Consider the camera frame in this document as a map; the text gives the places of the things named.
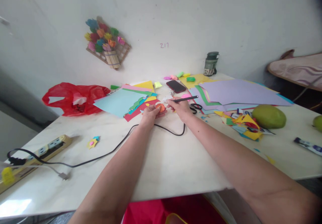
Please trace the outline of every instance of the paper flower decoration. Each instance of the paper flower decoration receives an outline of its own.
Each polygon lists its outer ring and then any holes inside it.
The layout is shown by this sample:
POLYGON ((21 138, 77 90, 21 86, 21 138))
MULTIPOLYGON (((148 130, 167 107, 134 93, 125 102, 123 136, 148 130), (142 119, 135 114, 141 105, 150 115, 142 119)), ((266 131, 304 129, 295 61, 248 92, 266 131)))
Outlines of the paper flower decoration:
POLYGON ((96 50, 96 52, 101 53, 101 52, 103 52, 103 47, 101 45, 95 44, 95 50, 96 50))
POLYGON ((111 34, 109 34, 109 33, 106 33, 106 34, 104 35, 104 38, 108 41, 108 40, 112 39, 112 35, 111 35, 111 34))
POLYGON ((93 41, 94 43, 96 43, 96 42, 97 42, 97 40, 99 40, 99 39, 100 39, 100 36, 98 36, 98 34, 97 34, 97 33, 93 33, 93 34, 91 34, 91 39, 92 39, 92 41, 93 41))
POLYGON ((96 42, 98 45, 100 45, 100 46, 103 46, 103 44, 105 43, 105 40, 104 39, 99 39, 99 40, 97 40, 97 42, 96 42))
POLYGON ((91 35, 89 33, 85 33, 84 37, 86 38, 87 41, 91 41, 91 35))
POLYGON ((95 43, 89 42, 88 43, 88 48, 94 52, 95 51, 95 43))
POLYGON ((109 44, 111 47, 115 47, 116 42, 115 42, 115 41, 113 41, 113 40, 109 40, 109 41, 108 41, 108 44, 109 44))
POLYGON ((104 34, 105 34, 104 29, 98 29, 96 32, 100 36, 100 38, 104 37, 104 34))
POLYGON ((124 38, 121 38, 120 36, 118 36, 118 37, 117 37, 117 40, 118 40, 119 44, 121 44, 121 45, 125 45, 124 38))
POLYGON ((96 20, 94 20, 94 19, 88 19, 88 20, 86 21, 86 24, 87 24, 87 26, 89 26, 90 28, 94 28, 94 29, 98 28, 97 21, 96 21, 96 20))
POLYGON ((111 28, 111 34, 114 35, 114 36, 117 36, 118 35, 118 30, 116 28, 111 28))
POLYGON ((107 32, 107 30, 108 30, 108 27, 105 25, 105 24, 98 24, 98 26, 101 28, 101 29, 103 29, 105 32, 107 32))
POLYGON ((109 46, 108 44, 103 44, 103 49, 105 51, 112 51, 111 46, 109 46))

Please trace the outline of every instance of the table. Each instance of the table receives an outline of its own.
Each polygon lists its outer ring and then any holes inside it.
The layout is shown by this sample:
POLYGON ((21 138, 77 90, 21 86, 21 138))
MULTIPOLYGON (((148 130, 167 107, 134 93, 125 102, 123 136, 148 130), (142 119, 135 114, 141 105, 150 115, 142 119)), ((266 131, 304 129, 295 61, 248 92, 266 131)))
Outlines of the table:
MULTIPOLYGON (((232 79, 221 73, 212 78, 232 79)), ((160 100, 168 92, 167 87, 156 89, 160 100)), ((260 143, 242 138, 231 127, 224 125, 216 114, 209 115, 207 120, 212 127, 249 149, 256 148, 269 155, 276 161, 275 166, 293 179, 322 176, 322 158, 293 143, 296 137, 300 137, 321 144, 322 134, 312 127, 313 118, 318 114, 298 105, 278 108, 287 117, 286 126, 274 130, 276 135, 264 136, 260 143)), ((23 148, 35 151, 66 134, 73 137, 72 144, 50 161, 75 165, 110 152, 140 119, 139 115, 126 122, 106 112, 82 117, 59 117, 23 148), (101 136, 100 142, 88 150, 87 142, 97 135, 101 136)), ((166 117, 158 119, 156 123, 175 133, 181 133, 183 129, 183 123, 173 113, 167 113, 166 117)), ((18 152, 14 156, 26 155, 18 152)), ((75 210, 113 155, 74 169, 55 165, 59 172, 70 173, 71 177, 66 181, 47 168, 35 170, 0 195, 0 217, 75 210)), ((154 127, 132 200, 189 195, 225 188, 232 188, 232 185, 189 129, 183 136, 177 137, 154 127)))

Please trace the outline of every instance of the black scissors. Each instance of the black scissors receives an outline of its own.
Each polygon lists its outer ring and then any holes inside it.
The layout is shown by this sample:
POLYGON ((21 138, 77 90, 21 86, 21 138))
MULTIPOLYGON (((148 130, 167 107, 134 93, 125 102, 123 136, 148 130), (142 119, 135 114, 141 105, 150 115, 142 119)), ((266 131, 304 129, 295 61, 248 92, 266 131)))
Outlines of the black scissors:
POLYGON ((202 106, 196 103, 190 104, 190 109, 193 111, 193 114, 197 114, 197 110, 202 110, 202 106))

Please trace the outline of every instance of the purple paper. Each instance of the purple paper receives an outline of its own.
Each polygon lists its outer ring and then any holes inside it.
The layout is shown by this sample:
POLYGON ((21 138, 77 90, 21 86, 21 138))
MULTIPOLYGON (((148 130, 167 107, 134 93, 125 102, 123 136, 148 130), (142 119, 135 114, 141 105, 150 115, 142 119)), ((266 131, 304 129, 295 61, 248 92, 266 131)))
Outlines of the purple paper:
POLYGON ((213 105, 213 106, 207 106, 205 102, 202 100, 202 97, 197 90, 197 88, 190 88, 189 92, 191 95, 197 95, 198 96, 198 104, 202 106, 203 110, 219 110, 219 111, 228 111, 228 110, 237 110, 239 109, 249 109, 257 107, 258 105, 254 104, 233 104, 233 105, 213 105))
POLYGON ((290 106, 290 102, 278 96, 276 92, 256 83, 244 80, 215 81, 199 84, 206 91, 211 101, 222 105, 231 103, 269 104, 290 106))

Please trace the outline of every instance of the red plastic bag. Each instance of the red plastic bag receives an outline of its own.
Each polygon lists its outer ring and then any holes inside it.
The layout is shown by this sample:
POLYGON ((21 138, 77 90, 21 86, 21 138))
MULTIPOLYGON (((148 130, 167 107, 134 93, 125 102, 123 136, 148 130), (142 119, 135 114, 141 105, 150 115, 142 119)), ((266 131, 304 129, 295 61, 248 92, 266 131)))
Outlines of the red plastic bag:
POLYGON ((93 105, 94 101, 105 97, 110 91, 107 87, 98 85, 77 86, 63 82, 50 88, 42 100, 46 106, 60 107, 64 111, 63 116, 66 117, 90 115, 102 111, 93 105), (50 96, 65 98, 49 103, 50 96), (73 105, 74 97, 86 97, 86 102, 73 105))

